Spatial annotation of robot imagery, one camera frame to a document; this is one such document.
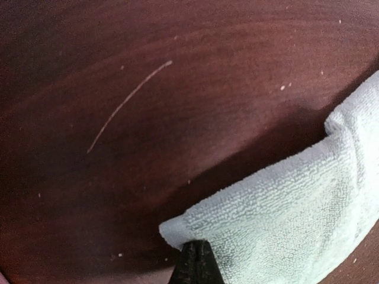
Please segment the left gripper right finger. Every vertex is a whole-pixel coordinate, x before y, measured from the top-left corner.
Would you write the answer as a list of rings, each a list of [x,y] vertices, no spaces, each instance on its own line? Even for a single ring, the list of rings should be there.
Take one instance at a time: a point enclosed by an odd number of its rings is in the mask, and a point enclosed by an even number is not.
[[[199,284],[224,284],[219,266],[208,241],[198,242],[195,253],[195,282]]]

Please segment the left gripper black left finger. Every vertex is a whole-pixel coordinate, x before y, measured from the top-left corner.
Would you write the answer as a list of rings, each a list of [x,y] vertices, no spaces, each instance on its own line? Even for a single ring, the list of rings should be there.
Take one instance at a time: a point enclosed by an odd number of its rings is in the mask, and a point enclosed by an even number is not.
[[[169,284],[192,284],[196,283],[196,245],[194,241],[185,243],[175,268],[172,272]]]

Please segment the green towel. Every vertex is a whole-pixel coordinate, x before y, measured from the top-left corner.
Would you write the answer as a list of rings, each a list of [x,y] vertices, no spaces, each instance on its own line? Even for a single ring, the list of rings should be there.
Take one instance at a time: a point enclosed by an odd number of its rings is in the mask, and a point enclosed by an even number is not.
[[[161,223],[207,240],[227,283],[318,283],[378,221],[378,75],[325,121],[326,138]]]

